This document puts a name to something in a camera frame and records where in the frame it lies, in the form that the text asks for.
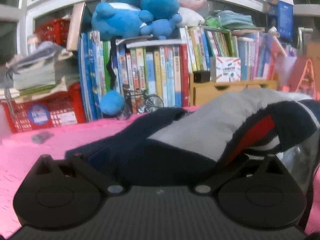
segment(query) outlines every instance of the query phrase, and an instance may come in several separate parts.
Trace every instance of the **round black disc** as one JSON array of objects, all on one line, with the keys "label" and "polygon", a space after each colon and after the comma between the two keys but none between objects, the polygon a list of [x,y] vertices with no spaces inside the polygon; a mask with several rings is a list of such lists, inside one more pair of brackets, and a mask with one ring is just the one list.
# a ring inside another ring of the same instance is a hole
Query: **round black disc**
[{"label": "round black disc", "polygon": [[280,228],[299,221],[305,198],[292,183],[276,176],[240,178],[219,192],[222,210],[233,220],[256,228]]},{"label": "round black disc", "polygon": [[89,182],[51,174],[23,183],[13,199],[20,221],[36,228],[67,228],[90,218],[101,194]]}]

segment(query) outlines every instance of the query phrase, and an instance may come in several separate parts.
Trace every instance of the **wooden drawer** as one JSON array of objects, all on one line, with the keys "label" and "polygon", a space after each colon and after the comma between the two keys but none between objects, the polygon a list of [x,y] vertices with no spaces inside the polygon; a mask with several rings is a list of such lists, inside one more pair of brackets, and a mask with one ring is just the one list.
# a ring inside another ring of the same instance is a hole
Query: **wooden drawer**
[{"label": "wooden drawer", "polygon": [[206,87],[195,87],[194,88],[194,103],[195,106],[202,106],[217,96],[231,91],[241,91],[246,85],[229,85],[229,86],[206,86]]}]

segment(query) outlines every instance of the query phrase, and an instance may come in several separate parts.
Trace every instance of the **toy bicycle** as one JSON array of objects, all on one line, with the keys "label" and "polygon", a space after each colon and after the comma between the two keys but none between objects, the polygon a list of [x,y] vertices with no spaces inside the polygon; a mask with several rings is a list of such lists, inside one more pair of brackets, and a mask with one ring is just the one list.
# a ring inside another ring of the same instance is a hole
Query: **toy bicycle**
[{"label": "toy bicycle", "polygon": [[[164,106],[163,100],[159,96],[155,94],[147,95],[147,90],[130,90],[127,88],[123,88],[123,90],[126,91],[126,93],[124,93],[124,99],[126,102],[131,101],[132,97],[142,96],[143,103],[137,109],[139,114],[151,113]],[[127,120],[131,114],[131,107],[128,105],[128,103],[125,103],[123,109],[117,114],[117,119],[122,121]]]}]

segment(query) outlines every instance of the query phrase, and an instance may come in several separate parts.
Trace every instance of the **red crate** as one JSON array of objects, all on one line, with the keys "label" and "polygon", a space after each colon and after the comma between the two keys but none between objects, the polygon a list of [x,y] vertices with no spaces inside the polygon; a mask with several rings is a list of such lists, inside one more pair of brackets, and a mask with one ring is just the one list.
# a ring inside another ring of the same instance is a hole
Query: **red crate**
[{"label": "red crate", "polygon": [[40,35],[41,41],[52,41],[58,45],[66,46],[69,26],[70,20],[56,19],[36,28],[34,33]]},{"label": "red crate", "polygon": [[79,83],[71,86],[68,92],[39,100],[19,104],[12,101],[14,115],[7,102],[1,104],[12,133],[86,122]]}]

